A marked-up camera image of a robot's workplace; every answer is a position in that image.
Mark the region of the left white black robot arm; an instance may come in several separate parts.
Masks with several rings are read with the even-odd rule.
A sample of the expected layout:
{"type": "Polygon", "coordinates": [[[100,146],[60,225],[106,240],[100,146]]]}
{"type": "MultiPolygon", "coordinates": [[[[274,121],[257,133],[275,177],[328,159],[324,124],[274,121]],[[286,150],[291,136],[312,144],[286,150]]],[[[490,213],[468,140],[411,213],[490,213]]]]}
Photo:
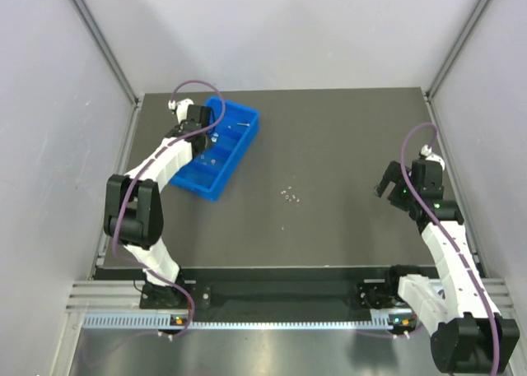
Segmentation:
{"type": "Polygon", "coordinates": [[[112,249],[123,247],[130,253],[126,259],[141,266],[143,306],[150,309],[189,304],[181,291],[180,266],[161,237],[161,191],[182,168],[212,147],[209,126],[215,117],[212,108],[191,99],[172,101],[169,108],[176,125],[139,166],[110,176],[105,193],[104,232],[112,239],[112,249]]]}

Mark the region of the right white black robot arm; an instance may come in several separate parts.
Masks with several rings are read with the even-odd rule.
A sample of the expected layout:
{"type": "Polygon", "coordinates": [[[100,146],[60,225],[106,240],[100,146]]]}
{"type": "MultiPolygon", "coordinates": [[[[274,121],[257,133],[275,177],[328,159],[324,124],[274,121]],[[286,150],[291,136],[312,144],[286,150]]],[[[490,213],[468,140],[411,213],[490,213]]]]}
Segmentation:
{"type": "Polygon", "coordinates": [[[470,252],[464,218],[454,200],[444,198],[440,161],[419,158],[411,167],[388,164],[375,186],[417,226],[441,287],[419,267],[396,265],[386,275],[390,297],[407,304],[430,336],[431,355],[444,374],[501,374],[520,339],[512,318],[501,314],[484,287],[470,252]]]}

